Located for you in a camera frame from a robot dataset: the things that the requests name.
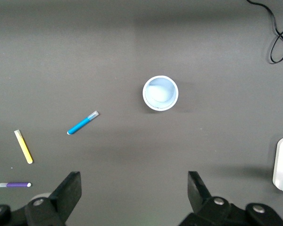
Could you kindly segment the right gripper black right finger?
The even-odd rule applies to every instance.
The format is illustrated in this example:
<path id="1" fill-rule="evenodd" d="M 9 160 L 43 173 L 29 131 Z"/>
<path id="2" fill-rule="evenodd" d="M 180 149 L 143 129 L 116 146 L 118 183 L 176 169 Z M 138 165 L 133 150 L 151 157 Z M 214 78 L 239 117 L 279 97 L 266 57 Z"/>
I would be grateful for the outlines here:
<path id="1" fill-rule="evenodd" d="M 249 203 L 245 209 L 219 196 L 212 196 L 196 171 L 188 172 L 188 198 L 193 212 L 181 226 L 283 226 L 274 209 L 262 203 Z"/>

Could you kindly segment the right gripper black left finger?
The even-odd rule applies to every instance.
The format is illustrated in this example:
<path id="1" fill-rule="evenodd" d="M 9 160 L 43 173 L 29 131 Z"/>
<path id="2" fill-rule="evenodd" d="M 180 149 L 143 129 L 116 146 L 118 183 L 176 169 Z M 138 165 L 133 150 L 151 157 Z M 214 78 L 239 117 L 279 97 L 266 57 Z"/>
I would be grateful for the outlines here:
<path id="1" fill-rule="evenodd" d="M 12 211 L 0 205 L 0 226 L 64 226 L 82 196 L 81 173 L 70 172 L 48 196 Z"/>

